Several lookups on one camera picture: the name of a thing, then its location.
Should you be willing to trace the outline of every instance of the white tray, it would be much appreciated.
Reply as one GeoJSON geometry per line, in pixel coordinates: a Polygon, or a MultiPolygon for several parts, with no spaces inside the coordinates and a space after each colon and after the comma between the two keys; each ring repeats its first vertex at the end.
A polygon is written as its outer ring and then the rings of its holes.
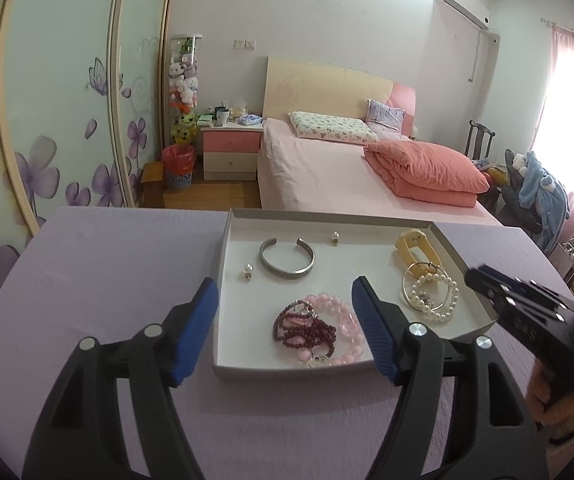
{"type": "MultiPolygon", "coordinates": [[[[220,376],[258,374],[299,375],[337,373],[373,365],[369,347],[358,362],[325,368],[307,368],[296,351],[272,338],[273,323],[291,302],[309,294],[326,292],[351,304],[353,281],[366,276],[381,300],[398,304],[409,321],[420,321],[439,336],[469,341],[486,332],[496,321],[491,303],[464,285],[467,266],[432,222],[337,214],[233,209],[225,228],[218,286],[220,307],[214,322],[214,368],[220,376]],[[432,323],[411,309],[402,297],[400,283],[405,265],[394,247],[404,231],[418,228],[429,237],[443,268],[458,282],[460,300],[447,324],[432,323]],[[340,243],[331,243],[333,232],[340,243]],[[316,252],[311,273],[298,280],[279,278],[258,259],[260,244],[278,238],[266,251],[273,264],[284,269],[306,266],[308,256],[296,247],[301,237],[316,252]],[[244,277],[244,264],[254,266],[251,280],[244,277]]],[[[334,356],[345,352],[338,339],[334,356]]]]}

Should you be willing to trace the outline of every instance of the butterfly decal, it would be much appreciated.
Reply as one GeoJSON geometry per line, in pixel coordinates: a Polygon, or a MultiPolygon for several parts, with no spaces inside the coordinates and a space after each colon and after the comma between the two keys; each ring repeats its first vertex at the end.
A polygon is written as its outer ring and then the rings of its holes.
{"type": "MultiPolygon", "coordinates": [[[[89,90],[89,87],[93,88],[101,96],[107,95],[107,69],[102,64],[100,59],[96,58],[96,63],[94,66],[89,67],[89,83],[84,86],[84,90],[89,90]]],[[[120,74],[120,86],[122,88],[122,74],[120,74]]],[[[123,97],[131,97],[131,89],[125,88],[120,92],[123,97]]]]}

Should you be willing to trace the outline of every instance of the nightstand drawer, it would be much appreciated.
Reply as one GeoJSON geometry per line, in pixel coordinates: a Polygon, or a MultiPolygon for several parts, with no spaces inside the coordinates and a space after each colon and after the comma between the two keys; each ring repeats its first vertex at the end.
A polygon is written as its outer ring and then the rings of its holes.
{"type": "Polygon", "coordinates": [[[258,153],[261,133],[260,131],[248,132],[244,130],[207,130],[202,134],[202,147],[205,152],[258,153]]]}
{"type": "Polygon", "coordinates": [[[208,153],[204,155],[205,173],[251,173],[258,167],[258,153],[208,153]]]}

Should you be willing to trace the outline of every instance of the white cup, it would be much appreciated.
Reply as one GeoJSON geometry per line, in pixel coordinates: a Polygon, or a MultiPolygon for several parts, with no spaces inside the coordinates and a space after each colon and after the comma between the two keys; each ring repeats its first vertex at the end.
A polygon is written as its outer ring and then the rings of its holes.
{"type": "Polygon", "coordinates": [[[218,126],[225,126],[229,119],[229,114],[229,110],[218,110],[218,113],[216,114],[216,124],[218,126]]]}

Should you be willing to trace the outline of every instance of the clear cylinder of plush toys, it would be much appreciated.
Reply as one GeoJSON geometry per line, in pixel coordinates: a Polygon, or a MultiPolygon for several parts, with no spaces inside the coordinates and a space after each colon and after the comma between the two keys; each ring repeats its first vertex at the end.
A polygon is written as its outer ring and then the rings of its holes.
{"type": "Polygon", "coordinates": [[[201,34],[179,34],[169,45],[170,141],[189,144],[196,136],[198,117],[198,46],[201,34]]]}

